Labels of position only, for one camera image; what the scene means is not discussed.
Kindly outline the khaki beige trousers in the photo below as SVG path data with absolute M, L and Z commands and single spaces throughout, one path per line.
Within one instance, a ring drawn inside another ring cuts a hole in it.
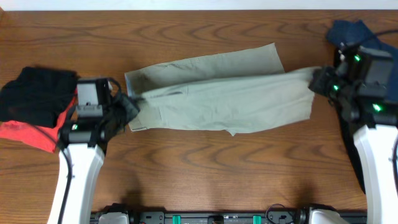
M 286 72 L 274 44 L 159 63 L 125 74 L 140 112 L 132 131 L 247 134 L 309 119 L 313 68 Z

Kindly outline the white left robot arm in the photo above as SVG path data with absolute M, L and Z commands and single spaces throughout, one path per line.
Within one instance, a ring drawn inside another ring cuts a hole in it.
M 109 141 L 140 112 L 126 94 L 112 97 L 102 117 L 82 117 L 73 105 L 59 130 L 59 175 L 48 223 L 89 223 L 96 181 Z

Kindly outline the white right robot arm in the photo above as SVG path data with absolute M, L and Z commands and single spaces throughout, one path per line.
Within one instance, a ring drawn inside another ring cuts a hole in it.
M 367 201 L 367 223 L 397 223 L 397 103 L 384 74 L 323 67 L 309 84 L 338 114 L 341 135 Z

